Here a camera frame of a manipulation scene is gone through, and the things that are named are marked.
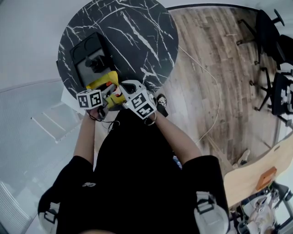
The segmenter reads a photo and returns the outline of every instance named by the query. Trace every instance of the black t-shirt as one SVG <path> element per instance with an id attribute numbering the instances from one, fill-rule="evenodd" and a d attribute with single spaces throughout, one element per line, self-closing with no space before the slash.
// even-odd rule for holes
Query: black t-shirt
<path id="1" fill-rule="evenodd" d="M 202 156 L 182 170 L 158 128 L 122 112 L 104 140 L 95 171 L 74 156 L 42 196 L 38 213 L 59 203 L 57 234 L 99 229 L 122 233 L 198 233 L 196 191 L 228 212 L 218 159 Z"/>

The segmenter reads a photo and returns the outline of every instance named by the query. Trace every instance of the round table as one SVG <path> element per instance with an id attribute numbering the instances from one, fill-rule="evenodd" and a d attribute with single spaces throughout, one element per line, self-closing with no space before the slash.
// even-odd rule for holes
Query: round table
<path id="1" fill-rule="evenodd" d="M 119 80 L 139 80 L 157 91 L 170 75 L 178 53 L 178 34 L 169 12 L 155 0 L 94 0 L 66 26 L 58 50 L 58 70 L 67 90 L 85 90 L 70 50 L 94 32 L 104 36 Z"/>

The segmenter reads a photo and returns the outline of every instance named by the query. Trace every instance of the black chair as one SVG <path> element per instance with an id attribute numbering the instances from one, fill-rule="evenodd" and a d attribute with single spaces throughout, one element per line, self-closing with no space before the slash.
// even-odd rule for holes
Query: black chair
<path id="1" fill-rule="evenodd" d="M 260 108 L 254 107 L 254 109 L 256 111 L 260 111 L 270 98 L 271 104 L 268 105 L 268 107 L 271 108 L 272 114 L 278 116 L 278 118 L 284 121 L 287 125 L 289 124 L 289 122 L 286 119 L 282 118 L 280 115 L 284 113 L 288 115 L 293 114 L 293 89 L 290 89 L 290 85 L 293 84 L 293 80 L 288 79 L 281 73 L 276 73 L 273 85 L 271 86 L 271 81 L 267 68 L 261 68 L 261 70 L 266 72 L 267 88 L 255 84 L 251 80 L 249 81 L 249 84 L 251 86 L 256 86 L 266 91 L 265 99 L 263 100 Z"/>
<path id="2" fill-rule="evenodd" d="M 263 11 L 260 10 L 256 16 L 256 31 L 243 19 L 239 20 L 238 23 L 244 23 L 249 31 L 254 36 L 252 40 L 240 40 L 236 44 L 239 46 L 244 43 L 256 42 L 258 50 L 258 61 L 255 61 L 255 65 L 260 63 L 260 54 L 262 49 L 268 56 L 276 55 L 280 50 L 280 45 L 278 40 L 280 37 L 279 31 L 277 30 L 275 23 L 281 22 L 285 26 L 283 19 L 275 9 L 275 14 L 277 15 L 276 19 L 271 20 L 270 17 Z"/>
<path id="3" fill-rule="evenodd" d="M 288 63 L 293 66 L 293 39 L 281 35 L 277 41 L 277 50 L 271 56 L 278 64 Z"/>

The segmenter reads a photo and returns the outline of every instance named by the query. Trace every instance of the person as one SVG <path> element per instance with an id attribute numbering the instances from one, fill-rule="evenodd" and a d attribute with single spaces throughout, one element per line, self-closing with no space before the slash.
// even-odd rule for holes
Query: person
<path id="1" fill-rule="evenodd" d="M 160 95 L 158 110 L 166 104 Z M 97 111 L 90 115 L 97 118 Z M 84 116 L 74 157 L 39 202 L 47 232 L 198 233 L 197 191 L 210 192 L 228 213 L 218 159 L 202 156 L 160 112 L 150 119 L 155 124 L 148 126 L 131 110 L 120 111 L 93 170 L 95 121 Z"/>

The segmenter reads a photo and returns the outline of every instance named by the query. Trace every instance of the yellow object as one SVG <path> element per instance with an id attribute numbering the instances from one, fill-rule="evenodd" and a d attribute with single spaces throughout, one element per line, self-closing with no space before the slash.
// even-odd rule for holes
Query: yellow object
<path id="1" fill-rule="evenodd" d="M 90 83 L 89 85 L 87 85 L 87 89 L 95 90 L 99 88 L 101 85 L 104 85 L 108 82 L 112 82 L 113 84 L 117 85 L 117 87 L 119 87 L 118 74 L 116 71 L 110 71 L 98 80 Z M 106 98 L 106 101 L 108 103 L 107 108 L 110 109 L 115 105 L 121 105 L 126 101 L 126 99 L 123 94 L 117 97 L 114 93 L 112 93 L 109 97 Z"/>

